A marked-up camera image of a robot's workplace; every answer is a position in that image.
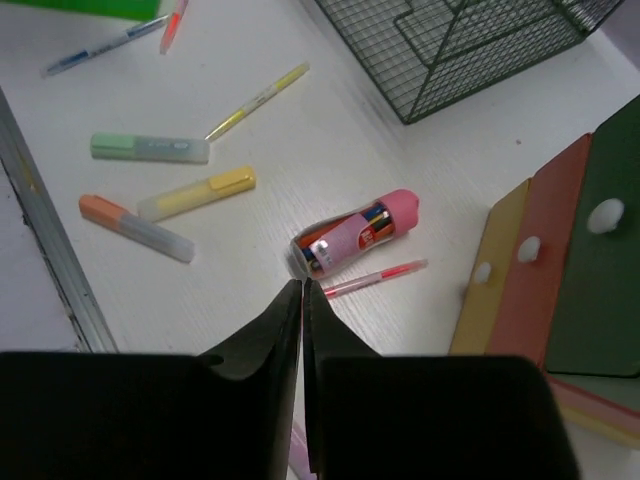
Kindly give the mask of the red drawer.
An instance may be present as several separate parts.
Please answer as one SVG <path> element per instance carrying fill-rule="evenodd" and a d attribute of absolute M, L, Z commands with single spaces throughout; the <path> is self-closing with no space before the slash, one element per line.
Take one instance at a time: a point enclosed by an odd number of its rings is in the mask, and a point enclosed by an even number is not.
<path fill-rule="evenodd" d="M 489 354 L 542 364 L 591 143 L 582 135 L 531 180 Z"/>

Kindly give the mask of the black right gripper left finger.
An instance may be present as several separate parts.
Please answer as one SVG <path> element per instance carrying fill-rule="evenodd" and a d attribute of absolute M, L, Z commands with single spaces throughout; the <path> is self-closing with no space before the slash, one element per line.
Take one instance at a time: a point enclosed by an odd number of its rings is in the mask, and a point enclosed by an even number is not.
<path fill-rule="evenodd" d="M 212 375 L 205 462 L 215 479 L 284 479 L 288 470 L 303 285 L 198 356 Z"/>

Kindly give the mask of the pink-capped marker tube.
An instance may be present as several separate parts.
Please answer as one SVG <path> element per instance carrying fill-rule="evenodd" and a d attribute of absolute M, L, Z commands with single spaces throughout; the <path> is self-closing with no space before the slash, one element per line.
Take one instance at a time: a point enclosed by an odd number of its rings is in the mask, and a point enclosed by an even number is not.
<path fill-rule="evenodd" d="M 419 222 L 419 197 L 396 189 L 340 216 L 317 222 L 291 240 L 301 272 L 313 279 L 335 274 L 366 252 L 406 235 Z"/>

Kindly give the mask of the thin pink highlighter pen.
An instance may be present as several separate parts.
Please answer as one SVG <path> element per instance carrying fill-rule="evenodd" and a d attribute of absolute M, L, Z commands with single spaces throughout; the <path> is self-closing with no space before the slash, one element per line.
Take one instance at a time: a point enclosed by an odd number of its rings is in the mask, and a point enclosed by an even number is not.
<path fill-rule="evenodd" d="M 428 261 L 426 259 L 415 260 L 325 288 L 323 292 L 328 299 L 334 299 L 378 283 L 409 275 L 427 266 Z"/>

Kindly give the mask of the green plastic folder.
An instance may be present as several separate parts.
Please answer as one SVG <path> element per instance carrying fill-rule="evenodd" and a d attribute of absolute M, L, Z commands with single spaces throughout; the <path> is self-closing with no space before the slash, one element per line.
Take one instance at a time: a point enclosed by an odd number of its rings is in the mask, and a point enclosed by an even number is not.
<path fill-rule="evenodd" d="M 106 16 L 126 20 L 150 20 L 159 12 L 161 0 L 6 0 L 30 8 Z"/>

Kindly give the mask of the green top drawer box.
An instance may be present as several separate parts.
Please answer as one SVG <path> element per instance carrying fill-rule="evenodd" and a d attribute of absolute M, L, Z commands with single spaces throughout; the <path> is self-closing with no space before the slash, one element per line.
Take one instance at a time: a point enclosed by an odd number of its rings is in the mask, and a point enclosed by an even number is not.
<path fill-rule="evenodd" d="M 548 341 L 554 375 L 639 374 L 639 101 L 594 132 Z"/>

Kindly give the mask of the green chunky highlighter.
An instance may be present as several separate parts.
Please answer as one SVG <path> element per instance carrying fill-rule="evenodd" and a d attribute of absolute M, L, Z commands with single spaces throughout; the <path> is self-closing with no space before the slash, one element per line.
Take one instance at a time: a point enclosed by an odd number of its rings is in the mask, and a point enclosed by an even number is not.
<path fill-rule="evenodd" d="M 94 159 L 207 164 L 210 144 L 202 139 L 98 132 L 90 140 Z"/>

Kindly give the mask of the thin orange highlighter pen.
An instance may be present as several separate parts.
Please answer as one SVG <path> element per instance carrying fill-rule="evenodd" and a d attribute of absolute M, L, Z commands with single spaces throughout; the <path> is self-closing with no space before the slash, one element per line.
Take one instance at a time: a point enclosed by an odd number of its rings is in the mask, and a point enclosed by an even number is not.
<path fill-rule="evenodd" d="M 188 4 L 189 0 L 177 1 L 171 14 L 168 16 L 166 28 L 159 46 L 159 52 L 161 55 L 166 55 L 171 45 L 173 44 Z"/>

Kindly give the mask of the yellow bottom drawer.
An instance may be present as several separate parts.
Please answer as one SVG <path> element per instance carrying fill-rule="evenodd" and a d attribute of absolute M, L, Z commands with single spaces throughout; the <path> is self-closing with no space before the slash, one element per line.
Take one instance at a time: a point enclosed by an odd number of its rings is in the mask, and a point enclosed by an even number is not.
<path fill-rule="evenodd" d="M 451 355 L 477 355 L 486 351 L 501 304 L 530 184 L 529 179 L 522 182 L 495 203 L 489 212 L 449 347 Z"/>

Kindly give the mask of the yellow chunky highlighter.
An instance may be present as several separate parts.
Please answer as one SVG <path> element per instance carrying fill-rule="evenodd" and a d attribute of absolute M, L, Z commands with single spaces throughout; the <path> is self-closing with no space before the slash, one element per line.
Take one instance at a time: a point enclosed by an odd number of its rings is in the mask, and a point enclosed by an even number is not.
<path fill-rule="evenodd" d="M 141 200 L 137 213 L 145 220 L 158 222 L 255 187 L 255 171 L 243 166 Z"/>

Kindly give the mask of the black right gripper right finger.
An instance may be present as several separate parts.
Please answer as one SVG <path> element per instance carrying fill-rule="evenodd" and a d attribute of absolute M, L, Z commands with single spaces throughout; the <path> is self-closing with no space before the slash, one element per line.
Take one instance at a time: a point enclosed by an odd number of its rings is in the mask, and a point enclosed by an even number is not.
<path fill-rule="evenodd" d="M 380 358 L 334 312 L 320 284 L 304 283 L 305 427 L 311 471 L 320 479 L 381 479 L 384 451 L 367 430 L 366 388 Z"/>

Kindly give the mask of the thin yellow highlighter pen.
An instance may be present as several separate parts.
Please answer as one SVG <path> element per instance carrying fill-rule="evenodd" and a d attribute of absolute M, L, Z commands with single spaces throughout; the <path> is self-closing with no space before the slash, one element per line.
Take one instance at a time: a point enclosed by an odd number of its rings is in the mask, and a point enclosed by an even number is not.
<path fill-rule="evenodd" d="M 296 82 L 310 69 L 310 64 L 304 62 L 296 66 L 291 71 L 287 72 L 280 79 L 276 80 L 273 84 L 259 92 L 254 98 L 250 99 L 227 118 L 221 121 L 216 127 L 214 127 L 206 136 L 205 140 L 212 142 L 220 138 L 223 134 L 240 123 L 244 118 L 249 116 L 253 111 L 264 105 L 271 98 L 285 90 L 292 83 Z"/>

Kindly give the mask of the thin blue pen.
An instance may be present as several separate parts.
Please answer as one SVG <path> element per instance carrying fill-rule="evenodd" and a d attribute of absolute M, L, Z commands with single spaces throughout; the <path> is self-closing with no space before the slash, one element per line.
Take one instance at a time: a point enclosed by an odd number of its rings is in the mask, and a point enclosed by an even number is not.
<path fill-rule="evenodd" d="M 163 28 L 169 19 L 169 15 L 163 15 L 155 18 L 154 20 L 146 23 L 135 25 L 127 29 L 124 33 L 118 37 L 114 37 L 108 41 L 103 42 L 100 45 L 85 48 L 68 56 L 65 56 L 53 64 L 50 64 L 41 70 L 41 76 L 43 78 L 51 77 L 69 70 L 77 65 L 90 61 L 96 57 L 99 57 L 105 53 L 113 51 L 123 45 L 133 42 L 139 38 L 142 38 L 150 33 L 153 33 Z"/>

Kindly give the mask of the aluminium table edge rail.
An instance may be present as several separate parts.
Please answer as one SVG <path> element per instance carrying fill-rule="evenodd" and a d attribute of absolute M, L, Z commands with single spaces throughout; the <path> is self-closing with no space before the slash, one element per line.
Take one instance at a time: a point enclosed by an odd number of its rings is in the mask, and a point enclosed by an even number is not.
<path fill-rule="evenodd" d="M 1 97 L 1 162 L 81 349 L 117 352 L 114 337 L 5 96 Z"/>

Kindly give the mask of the orange chunky highlighter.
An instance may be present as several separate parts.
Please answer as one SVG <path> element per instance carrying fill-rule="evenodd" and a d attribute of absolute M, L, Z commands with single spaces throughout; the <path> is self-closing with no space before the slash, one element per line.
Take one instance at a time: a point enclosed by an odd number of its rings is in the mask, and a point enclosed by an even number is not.
<path fill-rule="evenodd" d="M 170 258 L 189 264 L 194 243 L 97 195 L 82 195 L 78 206 L 83 218 Z"/>

